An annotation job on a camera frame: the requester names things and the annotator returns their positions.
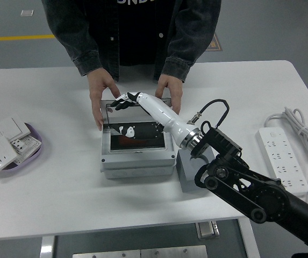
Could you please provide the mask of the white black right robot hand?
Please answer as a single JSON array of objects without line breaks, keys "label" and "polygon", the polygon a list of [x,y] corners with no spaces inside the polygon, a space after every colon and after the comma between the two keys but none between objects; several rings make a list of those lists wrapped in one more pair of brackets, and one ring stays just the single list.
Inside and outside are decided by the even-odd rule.
[{"label": "white black right robot hand", "polygon": [[139,104],[161,124],[163,130],[170,133],[182,149],[190,148],[193,140],[199,136],[200,130],[195,125],[184,122],[175,111],[155,96],[143,92],[127,92],[112,102],[111,106],[121,110],[134,104]]}]

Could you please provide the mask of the person's left hand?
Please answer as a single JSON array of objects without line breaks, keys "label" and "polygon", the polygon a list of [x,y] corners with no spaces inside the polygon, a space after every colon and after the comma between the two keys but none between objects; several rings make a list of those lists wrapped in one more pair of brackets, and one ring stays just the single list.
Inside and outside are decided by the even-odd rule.
[{"label": "person's left hand", "polygon": [[171,107],[176,114],[180,113],[183,96],[183,82],[176,77],[161,74],[157,83],[155,97],[161,98],[164,89],[168,89],[171,96]]}]

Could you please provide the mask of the person's right hand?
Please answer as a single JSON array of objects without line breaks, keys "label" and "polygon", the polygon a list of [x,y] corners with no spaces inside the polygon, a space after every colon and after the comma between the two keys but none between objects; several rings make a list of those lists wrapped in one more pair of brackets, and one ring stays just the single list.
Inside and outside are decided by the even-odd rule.
[{"label": "person's right hand", "polygon": [[120,96],[120,91],[112,76],[104,68],[98,68],[89,72],[87,74],[87,79],[89,83],[92,114],[98,129],[101,131],[103,126],[103,117],[101,113],[103,91],[109,89],[114,98]]}]

